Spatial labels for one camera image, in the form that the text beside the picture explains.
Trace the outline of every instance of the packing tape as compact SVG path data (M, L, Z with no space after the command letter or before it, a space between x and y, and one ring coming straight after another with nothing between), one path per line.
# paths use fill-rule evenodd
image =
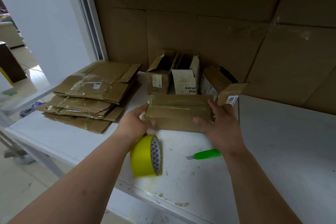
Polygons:
M146 135L137 142L130 152L130 162L135 177L159 175L161 152L156 135Z

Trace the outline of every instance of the white workbench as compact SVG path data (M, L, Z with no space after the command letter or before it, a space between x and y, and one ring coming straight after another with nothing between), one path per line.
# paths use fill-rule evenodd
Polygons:
M127 110L149 98L144 73L139 80L143 85ZM246 145L301 220L335 223L336 117L247 96L240 97L239 116ZM116 127L114 123L104 134L95 134L48 120L35 111L6 131L21 143L75 166ZM212 149L205 136L166 130L153 133L162 142L162 175L135 179L127 156L107 208L133 223L182 223L177 219L238 223L224 159L185 158Z

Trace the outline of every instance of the green utility knife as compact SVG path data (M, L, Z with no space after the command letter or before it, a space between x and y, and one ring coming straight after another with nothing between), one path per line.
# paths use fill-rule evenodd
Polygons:
M195 153L192 156L187 156L187 159L206 159L206 158L215 158L219 157L222 154L217 149L207 150L207 151L201 151L198 153Z

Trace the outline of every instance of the forearm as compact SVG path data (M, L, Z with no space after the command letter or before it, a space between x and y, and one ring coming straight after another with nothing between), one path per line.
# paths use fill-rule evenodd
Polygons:
M10 223L99 223L129 148L112 134Z
M248 149L224 158L241 223L301 223Z

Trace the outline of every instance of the barcode label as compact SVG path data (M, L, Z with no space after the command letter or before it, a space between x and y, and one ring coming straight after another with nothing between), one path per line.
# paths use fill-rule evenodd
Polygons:
M162 88L162 78L159 74L153 74L153 87Z
M237 99L238 99L238 96L229 96L227 98L226 104L230 104L230 105L234 106Z
M218 93L214 89L214 87L210 84L208 79L204 77L204 75L202 76L200 85L201 85L201 94L202 95L213 95L213 101L216 101Z
M98 90L102 84L101 82L87 82L87 83L92 84L94 90Z

